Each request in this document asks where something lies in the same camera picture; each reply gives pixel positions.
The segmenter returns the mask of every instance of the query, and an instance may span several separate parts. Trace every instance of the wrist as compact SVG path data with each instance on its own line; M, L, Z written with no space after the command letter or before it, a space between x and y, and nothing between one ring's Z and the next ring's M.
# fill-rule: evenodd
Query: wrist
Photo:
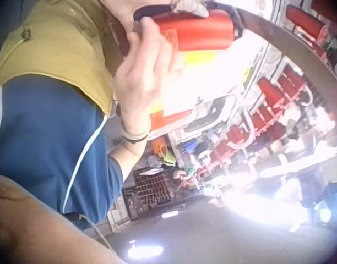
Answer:
M148 127L151 125L149 114L139 115L121 115L123 129L133 135L142 135L148 131Z

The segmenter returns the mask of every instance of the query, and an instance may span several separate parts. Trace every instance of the forearm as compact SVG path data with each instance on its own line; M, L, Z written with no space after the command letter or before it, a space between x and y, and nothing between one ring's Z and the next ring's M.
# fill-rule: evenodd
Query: forearm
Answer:
M11 263L122 263L110 250L2 176L0 250Z
M143 155L146 143L147 140L135 144L124 140L109 154L109 156L114 158L121 167L123 181L127 179L131 170Z

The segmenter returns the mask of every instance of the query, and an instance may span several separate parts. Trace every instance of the cable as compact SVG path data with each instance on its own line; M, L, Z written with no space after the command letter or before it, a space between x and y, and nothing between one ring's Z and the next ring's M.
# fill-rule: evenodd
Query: cable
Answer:
M69 181L69 184L68 184L68 187L67 187L67 192L66 192L66 195L64 197L64 202L63 202L63 207L62 207L62 213L65 214L65 210L66 210L66 204L67 204L67 201L68 201L68 198L69 198L69 194L70 194L70 190L73 186L73 183L74 183L74 180L75 180L75 176L77 175L77 172L79 170L79 167L80 167L80 164L85 156L85 154L87 153L87 151L89 150L89 148L92 146L92 144L94 143L95 139L97 138L97 136L100 134L100 131L103 129L106 121L107 121L108 117L105 115L104 116L104 119L101 123L101 125L95 130L95 132L91 135L91 137L89 138L89 140L87 141L87 143L85 144L79 158L78 158L78 161L75 165L75 168L74 168L74 171L73 171L73 174L72 174L72 177L70 178L70 181Z
M307 103L301 102L301 105L303 105L303 106L310 106L313 103L313 93L312 93L311 89L309 89L308 86L306 86L305 92L309 96L309 102L307 102Z
M247 107L243 107L243 115L244 115L244 118L246 119L247 124L248 124L249 136L248 136L248 139L246 140L246 142L243 143L243 144L235 144L235 143L230 142L230 141L227 143L227 145L229 147L232 147L235 150L242 150L242 149L245 149L246 147L248 147L251 143L253 143L254 137L256 135L256 132L254 131L254 124L253 124L251 116L248 113Z
M96 233L101 237L101 239L104 241L105 245L108 247L108 249L110 249L113 253L115 253L115 251L113 250L113 248L111 247L110 243L106 240L106 238L104 237L104 235L100 232L100 230L97 228L97 226L85 215L83 214L79 214L79 216L83 219L85 219L96 231Z

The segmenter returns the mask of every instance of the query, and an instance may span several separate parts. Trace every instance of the blue object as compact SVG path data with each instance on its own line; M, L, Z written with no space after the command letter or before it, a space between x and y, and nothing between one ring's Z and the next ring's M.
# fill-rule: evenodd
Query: blue object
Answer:
M7 82L2 101L0 175L60 212L75 164L103 113L76 87L41 75ZM100 222L122 183L119 164L107 156L102 130L81 162L66 213L82 213Z

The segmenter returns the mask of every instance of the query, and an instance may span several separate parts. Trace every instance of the fingers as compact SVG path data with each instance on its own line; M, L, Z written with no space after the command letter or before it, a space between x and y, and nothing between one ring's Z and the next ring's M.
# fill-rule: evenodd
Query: fingers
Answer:
M172 45L162 36L159 55L156 60L154 74L162 79L169 73L172 58Z
M134 63L137 60L138 50L140 47L140 38L136 32L127 34L127 38L129 41L129 52L120 68L120 71L125 75L132 70Z
M136 67L144 71L154 71L157 57L160 52L161 34L159 26L149 17L141 19L142 43L140 45Z

